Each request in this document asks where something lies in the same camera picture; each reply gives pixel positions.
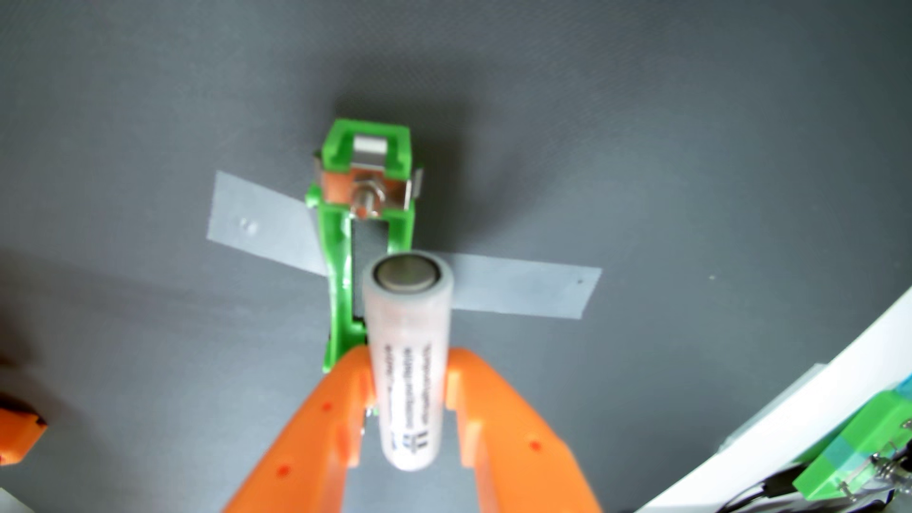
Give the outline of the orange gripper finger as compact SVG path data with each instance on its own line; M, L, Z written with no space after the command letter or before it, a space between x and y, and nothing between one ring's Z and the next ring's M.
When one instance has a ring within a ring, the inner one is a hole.
M602 512L569 446L470 350L450 350L446 407L481 512Z
M375 403L367 347L349 351L294 413L224 512L340 512Z

